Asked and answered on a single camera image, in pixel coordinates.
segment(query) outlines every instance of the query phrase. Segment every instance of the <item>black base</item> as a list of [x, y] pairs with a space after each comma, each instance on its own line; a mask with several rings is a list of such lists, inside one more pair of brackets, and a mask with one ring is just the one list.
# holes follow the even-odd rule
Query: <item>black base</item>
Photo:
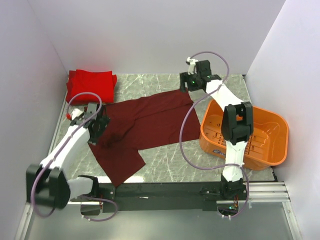
[[[221, 182], [124, 183], [114, 188], [99, 184], [99, 196], [114, 200], [120, 211], [191, 210], [217, 211], [217, 201], [226, 200], [220, 193]], [[238, 194], [245, 200], [247, 192]], [[103, 212], [112, 213], [112, 204], [104, 203]]]

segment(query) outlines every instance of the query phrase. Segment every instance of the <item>gray marble surface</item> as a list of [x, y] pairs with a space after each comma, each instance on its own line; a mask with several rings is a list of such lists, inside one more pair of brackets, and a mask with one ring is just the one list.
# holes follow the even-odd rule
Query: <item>gray marble surface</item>
[[[115, 102], [138, 99], [160, 92], [178, 89], [180, 78], [178, 74], [119, 74], [115, 89]], [[240, 99], [249, 101], [250, 97], [242, 75], [232, 75], [226, 82], [227, 87]], [[192, 100], [197, 100], [204, 95], [202, 90], [190, 92]], [[204, 117], [211, 98], [200, 102], [195, 111], [200, 123]], [[59, 124], [58, 133], [54, 139], [56, 146], [66, 134], [69, 121], [66, 119], [66, 107]], [[204, 152], [199, 146], [199, 140], [183, 143], [186, 155], [197, 166], [212, 167], [224, 164], [224, 160]], [[139, 151], [146, 165], [131, 177], [128, 182], [201, 182], [219, 181], [222, 168], [216, 170], [198, 170], [190, 166], [182, 157], [179, 144], [170, 144]], [[251, 181], [273, 181], [273, 170], [267, 168], [262, 171], [246, 169]], [[78, 175], [106, 176], [97, 163], [88, 145], [79, 149], [78, 157], [69, 169], [66, 170], [68, 179]]]

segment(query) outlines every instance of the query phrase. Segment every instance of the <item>black joint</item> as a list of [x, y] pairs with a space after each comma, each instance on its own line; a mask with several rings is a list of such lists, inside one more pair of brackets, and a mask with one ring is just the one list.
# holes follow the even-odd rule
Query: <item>black joint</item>
[[[86, 110], [86, 115], [84, 115], [85, 119], [89, 118], [92, 115], [92, 112], [95, 112], [99, 107], [98, 104], [95, 104], [95, 103], [92, 103], [92, 104], [94, 104], [95, 106], [92, 105], [90, 110], [88, 105], [88, 109]], [[101, 109], [97, 113], [96, 118], [90, 120], [87, 124], [87, 128], [90, 133], [90, 138], [88, 141], [89, 144], [95, 145], [98, 143], [99, 138], [104, 133], [109, 122], [110, 122], [110, 118], [107, 116], [106, 106], [101, 106]]]
[[253, 106], [250, 102], [237, 105], [228, 105], [224, 108], [222, 136], [233, 145], [238, 142], [247, 142], [254, 132]]
[[[26, 201], [31, 202], [31, 190], [43, 169], [40, 165], [31, 164], [26, 170]], [[35, 204], [54, 209], [63, 209], [70, 199], [70, 188], [62, 170], [47, 169], [41, 176], [35, 189]]]
[[246, 191], [244, 180], [240, 178], [238, 181], [227, 181], [221, 175], [220, 195], [226, 200], [233, 200], [236, 195], [243, 195]]
[[206, 91], [207, 83], [212, 80], [221, 80], [221, 77], [211, 73], [210, 62], [208, 60], [195, 62], [196, 73], [188, 74], [188, 72], [180, 73], [180, 91], [190, 92], [203, 90]]
[[78, 177], [81, 178], [88, 178], [93, 181], [92, 183], [92, 190], [90, 193], [87, 194], [89, 197], [99, 197], [99, 182], [98, 178], [95, 176], [89, 176], [89, 175], [79, 175]]

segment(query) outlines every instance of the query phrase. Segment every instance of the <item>red folded cloth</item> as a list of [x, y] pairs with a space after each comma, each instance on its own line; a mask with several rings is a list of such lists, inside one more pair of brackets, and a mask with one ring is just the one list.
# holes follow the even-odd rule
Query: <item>red folded cloth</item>
[[[192, 104], [188, 92], [174, 90], [106, 105], [110, 123], [97, 145], [89, 146], [115, 187], [145, 165], [138, 150], [179, 142], [181, 124]], [[192, 110], [182, 140], [199, 136], [200, 123]]]
[[[114, 90], [117, 83], [117, 76], [112, 75], [112, 71], [106, 72], [89, 72], [77, 69], [69, 72], [69, 81], [66, 84], [67, 95], [65, 100], [67, 103], [76, 94], [82, 92], [92, 92], [98, 94], [103, 103], [114, 102]], [[98, 103], [98, 99], [89, 94], [80, 95], [74, 101], [74, 105], [85, 105], [88, 103]]]

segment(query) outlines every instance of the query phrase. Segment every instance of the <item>maroon cloth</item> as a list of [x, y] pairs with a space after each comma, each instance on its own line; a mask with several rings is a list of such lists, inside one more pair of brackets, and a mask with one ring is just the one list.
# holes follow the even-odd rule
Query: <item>maroon cloth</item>
[[[188, 92], [174, 90], [106, 106], [110, 122], [98, 144], [89, 146], [114, 186], [145, 165], [138, 150], [179, 142], [181, 124], [192, 104]], [[200, 123], [193, 110], [182, 140], [199, 136]]]

